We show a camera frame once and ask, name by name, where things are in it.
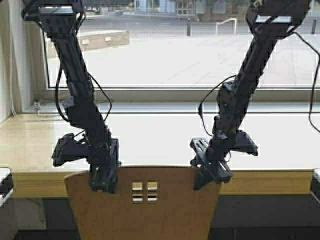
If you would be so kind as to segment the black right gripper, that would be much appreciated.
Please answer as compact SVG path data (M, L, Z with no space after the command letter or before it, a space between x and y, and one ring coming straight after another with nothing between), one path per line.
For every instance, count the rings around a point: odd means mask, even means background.
M192 138L189 146L195 152L195 157L190 161L190 165L198 168L193 185L194 190L200 190L211 182L216 184L229 183L233 173L222 153L216 153L203 137Z

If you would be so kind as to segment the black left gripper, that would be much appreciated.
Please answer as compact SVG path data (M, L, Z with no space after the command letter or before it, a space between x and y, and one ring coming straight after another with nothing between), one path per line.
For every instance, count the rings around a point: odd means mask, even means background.
M110 143L110 146L107 143L103 143L101 146L90 144L87 146L87 162L90 166L88 183L93 192L116 193L118 178L114 170L122 165L119 161L120 143L117 138L112 138ZM108 171L104 177L104 172L97 168L111 171Z

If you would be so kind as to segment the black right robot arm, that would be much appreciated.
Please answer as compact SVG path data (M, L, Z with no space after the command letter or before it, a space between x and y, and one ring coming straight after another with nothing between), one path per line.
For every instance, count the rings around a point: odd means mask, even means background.
M225 159L230 152L258 155L258 146L239 127L277 42L289 37L303 23L310 5L309 0L249 2L245 20L253 38L238 74L218 85L219 111L214 117L211 139L194 137L190 142L195 152L190 164L198 168L195 191L211 182L226 184L231 180L233 173Z

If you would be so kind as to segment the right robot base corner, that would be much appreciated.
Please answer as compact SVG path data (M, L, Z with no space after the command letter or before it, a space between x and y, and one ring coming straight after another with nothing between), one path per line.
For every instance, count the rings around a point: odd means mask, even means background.
M314 199L319 203L320 202L320 169L319 168L315 168L312 172L310 193L314 197Z

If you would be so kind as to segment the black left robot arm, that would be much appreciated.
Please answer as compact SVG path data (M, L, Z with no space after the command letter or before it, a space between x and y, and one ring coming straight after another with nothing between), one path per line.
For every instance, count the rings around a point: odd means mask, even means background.
M25 21L35 22L53 43L59 58L59 74L64 74L70 96L62 101L65 121L82 129L83 137L68 133L56 143L53 166L86 159L88 185L92 191L115 194L119 161L119 141L112 134L95 103L93 78L87 70L78 41L78 30L86 17L82 0L27 0L21 11Z

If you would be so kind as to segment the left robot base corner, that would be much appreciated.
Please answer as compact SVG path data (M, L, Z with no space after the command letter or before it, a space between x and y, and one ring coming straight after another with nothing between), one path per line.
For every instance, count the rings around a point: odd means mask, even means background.
M0 168L0 207L2 207L14 192L12 171L8 167Z

